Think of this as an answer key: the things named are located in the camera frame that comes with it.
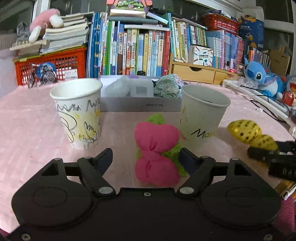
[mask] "pink stuffed toy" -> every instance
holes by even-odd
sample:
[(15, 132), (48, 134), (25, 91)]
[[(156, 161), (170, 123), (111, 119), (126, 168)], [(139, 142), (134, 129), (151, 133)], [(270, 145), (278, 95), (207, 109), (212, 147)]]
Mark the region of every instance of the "pink stuffed toy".
[(40, 35), (45, 34), (46, 28), (61, 28), (64, 21), (58, 9), (52, 8), (40, 13), (30, 25), (29, 43), (35, 43)]
[(135, 164), (136, 177), (143, 183), (160, 187), (172, 187), (179, 182), (175, 164), (160, 153), (177, 145), (179, 131), (172, 125), (154, 125), (141, 122), (135, 129), (135, 140), (141, 150), (141, 157)]

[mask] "pink bow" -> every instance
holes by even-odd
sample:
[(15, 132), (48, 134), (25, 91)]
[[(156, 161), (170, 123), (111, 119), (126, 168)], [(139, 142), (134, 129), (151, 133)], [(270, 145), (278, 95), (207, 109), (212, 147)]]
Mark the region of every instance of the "pink bow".
[(172, 187), (179, 182), (174, 163), (160, 153), (171, 150), (179, 141), (179, 131), (172, 125), (141, 122), (135, 129), (135, 140), (141, 157), (135, 164), (136, 177), (144, 183)]

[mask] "red plastic basket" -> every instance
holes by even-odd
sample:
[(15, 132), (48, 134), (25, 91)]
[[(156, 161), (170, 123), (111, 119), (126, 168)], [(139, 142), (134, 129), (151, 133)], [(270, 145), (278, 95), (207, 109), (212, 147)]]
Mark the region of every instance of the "red plastic basket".
[(65, 80), (65, 70), (77, 70), (78, 78), (85, 78), (86, 47), (78, 47), (71, 50), (63, 50), (57, 53), (46, 54), (34, 58), (15, 60), (17, 84), (26, 85), (34, 68), (31, 64), (51, 62), (56, 66), (57, 80)]
[(225, 30), (234, 35), (239, 31), (239, 23), (220, 15), (205, 15), (202, 17), (202, 23), (208, 27), (208, 30)]

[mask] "silver rivet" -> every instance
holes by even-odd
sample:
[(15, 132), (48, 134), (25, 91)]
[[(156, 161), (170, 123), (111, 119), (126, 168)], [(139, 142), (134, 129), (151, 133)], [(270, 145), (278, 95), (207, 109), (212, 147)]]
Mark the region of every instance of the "silver rivet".
[(183, 194), (192, 194), (194, 192), (194, 189), (191, 187), (182, 187), (179, 191)]
[(99, 189), (99, 193), (101, 194), (110, 194), (111, 192), (113, 192), (113, 188), (111, 187), (101, 187)]
[(22, 234), (20, 237), (23, 241), (30, 241), (31, 240), (31, 236), (29, 234)]
[(273, 240), (273, 235), (272, 234), (267, 234), (264, 236), (263, 240), (264, 241), (272, 241)]

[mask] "white label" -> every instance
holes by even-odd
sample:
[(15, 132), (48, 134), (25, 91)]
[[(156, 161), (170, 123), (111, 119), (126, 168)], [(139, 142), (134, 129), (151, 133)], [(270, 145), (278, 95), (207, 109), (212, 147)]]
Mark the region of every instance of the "white label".
[(64, 70), (65, 80), (78, 79), (77, 69)]

